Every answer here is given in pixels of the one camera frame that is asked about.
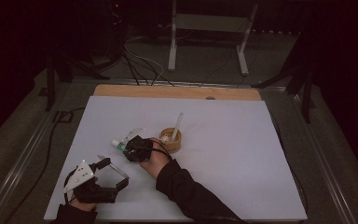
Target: floor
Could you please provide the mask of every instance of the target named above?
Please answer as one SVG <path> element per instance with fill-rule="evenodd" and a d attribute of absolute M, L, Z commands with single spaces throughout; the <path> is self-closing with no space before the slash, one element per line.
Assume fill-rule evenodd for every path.
<path fill-rule="evenodd" d="M 245 49 L 248 77 L 241 75 L 234 41 L 202 41 L 179 41 L 174 72 L 166 70 L 170 48 L 167 37 L 131 36 L 126 54 L 142 76 L 136 75 L 141 85 L 153 82 L 156 73 L 140 57 L 161 74 L 155 85 L 249 88 L 280 72 L 296 37 L 251 33 Z M 46 71 L 35 78 L 34 90 L 0 129 L 0 223 L 46 223 L 43 216 L 50 194 L 82 116 L 82 110 L 77 110 L 70 122 L 54 125 L 57 111 L 84 107 L 101 83 L 136 85 L 127 63 L 121 58 L 115 66 L 100 71 L 110 80 L 96 80 L 74 70 L 72 83 L 57 81 L 57 102 L 50 112 L 45 111 L 47 99 L 38 96 L 46 87 Z M 312 86 L 311 124 L 307 124 L 299 113 L 301 93 L 288 95 L 284 91 L 289 79 L 260 90 L 260 94 L 278 127 L 309 217 L 302 223 L 358 223 L 358 163 L 318 87 Z M 17 209 L 45 164 L 40 181 Z"/>

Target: gray carpet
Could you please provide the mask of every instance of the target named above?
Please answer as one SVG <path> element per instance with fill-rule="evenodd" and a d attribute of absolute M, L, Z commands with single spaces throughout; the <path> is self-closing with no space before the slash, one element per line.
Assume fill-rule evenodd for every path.
<path fill-rule="evenodd" d="M 233 44 L 213 48 L 207 45 L 195 46 L 181 43 L 178 47 L 176 71 L 173 73 L 164 71 L 162 76 L 174 84 L 187 86 L 223 84 L 229 85 L 230 88 L 244 88 L 276 75 L 295 40 L 296 38 L 290 35 L 252 34 L 245 51 L 245 57 L 250 66 L 248 77 L 240 74 L 235 51 L 229 48 L 233 47 Z M 166 70 L 169 53 L 169 43 L 166 39 L 150 42 L 140 38 L 129 42 L 127 47 L 137 55 L 160 63 Z M 147 69 L 135 66 L 147 79 L 153 78 L 154 75 Z M 125 62 L 120 62 L 103 71 L 103 75 L 111 77 L 110 81 L 104 83 L 135 83 Z M 27 147 L 38 123 L 47 115 L 47 112 L 44 112 L 46 98 L 37 96 L 40 88 L 45 86 L 45 78 L 45 73 L 36 78 L 35 89 L 0 129 L 0 186 L 3 185 L 7 173 L 21 151 Z M 52 115 L 56 110 L 68 111 L 85 106 L 99 83 L 102 82 L 84 77 L 83 74 L 77 72 L 73 83 L 59 85 L 59 101 Z M 284 87 L 286 83 L 287 79 L 273 86 Z M 159 79 L 158 84 L 169 85 L 163 79 Z M 282 138 L 287 160 L 298 178 L 299 193 L 309 217 L 309 220 L 303 223 L 358 223 L 358 163 L 318 88 L 312 89 L 312 102 L 315 107 L 310 111 L 311 124 L 308 125 L 298 115 L 296 97 L 287 95 L 281 91 L 281 88 L 274 87 L 261 90 L 260 93 L 268 105 L 272 119 L 279 127 L 279 135 Z M 8 223 L 46 223 L 43 216 L 49 197 L 81 116 L 82 111 L 76 111 L 71 122 L 57 125 L 47 170 L 35 190 Z M 51 119 L 52 117 L 49 117 L 49 123 L 42 132 L 34 155 L 17 187 L 6 206 L 3 206 L 0 223 L 3 223 L 21 201 L 44 166 L 49 135 L 53 129 Z M 320 164 L 320 154 L 317 150 L 315 151 L 315 148 L 323 151 L 329 164 L 328 168 L 334 174 L 333 180 L 336 181 L 336 186 L 339 186 L 340 193 L 350 208 L 352 218 L 345 218 L 346 214 L 340 211 L 342 204 L 339 204 L 337 197 L 333 195 L 336 191 L 331 189 L 331 176 L 325 176 L 325 167 Z"/>

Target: person's right hand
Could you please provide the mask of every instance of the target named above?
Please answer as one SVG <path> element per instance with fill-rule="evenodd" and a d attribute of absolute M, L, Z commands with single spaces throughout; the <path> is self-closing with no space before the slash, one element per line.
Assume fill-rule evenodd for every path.
<path fill-rule="evenodd" d="M 157 138 L 150 138 L 153 141 L 153 148 L 163 151 Z M 152 151 L 149 161 L 142 161 L 141 167 L 144 168 L 153 178 L 157 179 L 159 172 L 170 160 L 164 153 Z"/>

